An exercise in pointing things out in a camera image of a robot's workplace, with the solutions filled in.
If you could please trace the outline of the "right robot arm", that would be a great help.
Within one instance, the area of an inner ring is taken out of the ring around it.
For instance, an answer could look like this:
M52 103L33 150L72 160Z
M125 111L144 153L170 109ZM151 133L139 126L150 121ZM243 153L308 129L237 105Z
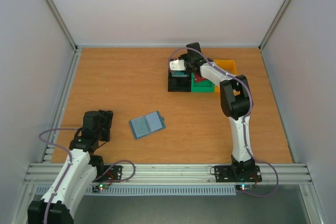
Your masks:
M234 75L201 53L199 43L186 45L187 53L170 62L171 71L197 73L219 88L222 112L229 119L233 152L229 177L238 182L254 170L255 161L250 147L249 118L253 100L247 78Z

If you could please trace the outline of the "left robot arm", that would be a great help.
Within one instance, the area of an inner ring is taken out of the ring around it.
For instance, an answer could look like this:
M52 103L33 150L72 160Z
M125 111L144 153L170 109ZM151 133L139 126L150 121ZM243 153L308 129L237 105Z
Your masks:
M102 156L95 155L100 142L110 141L112 111L88 111L66 149L59 174L40 200L27 210L28 223L73 223L76 210L93 181L105 177Z

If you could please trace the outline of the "red credit card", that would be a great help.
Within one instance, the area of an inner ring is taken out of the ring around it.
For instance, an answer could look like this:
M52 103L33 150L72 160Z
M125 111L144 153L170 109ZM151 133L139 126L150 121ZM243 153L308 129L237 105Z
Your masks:
M201 77L200 75L198 75L198 74L196 74L196 73L194 74L193 79L194 79L194 82L195 82L195 83L200 83L200 82L203 82L203 81L206 80L206 78L203 78L203 77Z

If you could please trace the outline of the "teal blue card holder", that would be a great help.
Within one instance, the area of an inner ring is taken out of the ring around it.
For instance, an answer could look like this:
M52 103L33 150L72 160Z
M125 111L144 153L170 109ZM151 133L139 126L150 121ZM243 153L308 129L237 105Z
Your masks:
M129 121L129 126L135 140L166 128L164 118L159 111L133 118Z

